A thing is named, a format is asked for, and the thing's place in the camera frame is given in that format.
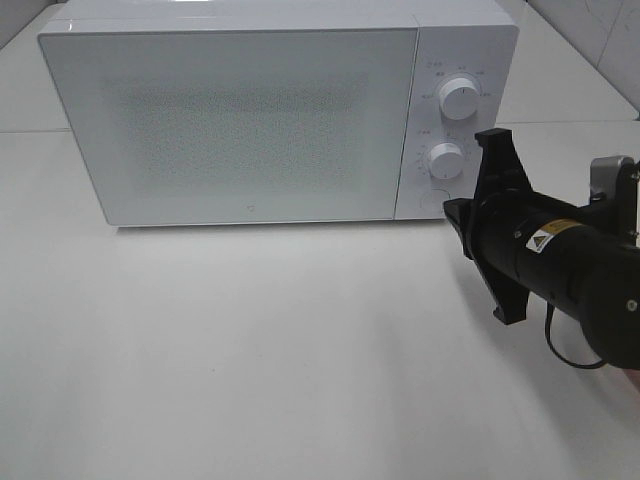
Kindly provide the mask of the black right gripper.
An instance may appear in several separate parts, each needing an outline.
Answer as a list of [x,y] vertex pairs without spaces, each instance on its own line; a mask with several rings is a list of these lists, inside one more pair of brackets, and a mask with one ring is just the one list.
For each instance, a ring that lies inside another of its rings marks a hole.
[[588,205],[533,191],[511,130],[481,131],[475,140],[482,159],[474,200],[446,200],[443,209],[496,303],[493,315],[505,325],[525,320],[534,293],[577,317],[594,267],[588,255],[608,232],[595,225]]

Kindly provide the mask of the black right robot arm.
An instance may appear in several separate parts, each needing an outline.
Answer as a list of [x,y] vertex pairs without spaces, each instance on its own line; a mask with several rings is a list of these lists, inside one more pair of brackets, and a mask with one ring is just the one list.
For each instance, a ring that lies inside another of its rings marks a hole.
[[530,294],[578,321],[597,369],[639,367],[639,165],[624,155],[590,165],[590,197],[577,207],[533,189],[512,133],[476,134],[482,160],[472,198],[444,213],[510,325],[525,320]]

